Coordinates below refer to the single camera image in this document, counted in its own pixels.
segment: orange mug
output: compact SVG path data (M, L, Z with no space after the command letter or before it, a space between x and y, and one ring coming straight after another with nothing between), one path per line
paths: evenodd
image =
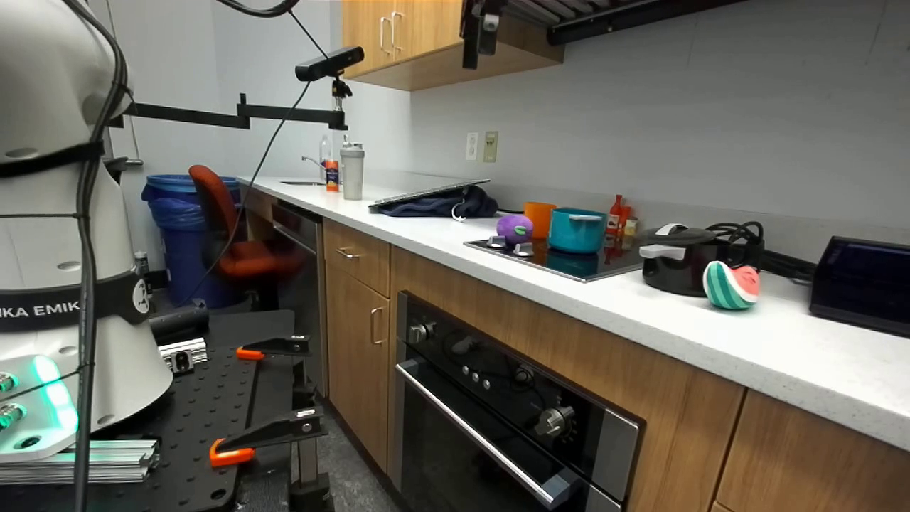
M532 218L532 240L546 241L550 240L550 218L556 206L550 201L527 201L523 217Z

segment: orange chair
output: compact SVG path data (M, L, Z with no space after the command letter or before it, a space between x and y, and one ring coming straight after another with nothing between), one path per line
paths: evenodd
M207 226L207 244L202 254L206 267L229 287L257 291L259 307L278 307L276 287L305 267L305 254L293 244L251 241L239 228L229 186L212 169L195 164L190 180Z

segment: stovetop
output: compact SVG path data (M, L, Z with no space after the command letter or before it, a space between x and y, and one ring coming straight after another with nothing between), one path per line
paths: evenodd
M486 254L499 254L513 262L527 262L578 281L596 281L596 280L605 280L605 275L618 275L640 267L638 248L628 248L628 251L604 248L601 254L563 254L563 251L553 251L546 244L532 244L532 241L506 244L495 237L472 240L468 244Z

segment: range hood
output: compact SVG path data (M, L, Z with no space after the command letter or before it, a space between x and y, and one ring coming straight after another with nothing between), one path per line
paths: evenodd
M523 16L546 29L550 45L624 31L739 0L463 0L463 68L479 68L479 53L495 53L500 16Z

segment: backsplash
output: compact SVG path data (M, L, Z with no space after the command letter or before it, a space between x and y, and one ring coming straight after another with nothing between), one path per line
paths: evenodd
M414 95L414 162L500 198L647 223L766 218L790 254L832 234L905 240L910 4L745 0L573 43L567 65ZM463 136L500 132L495 164Z

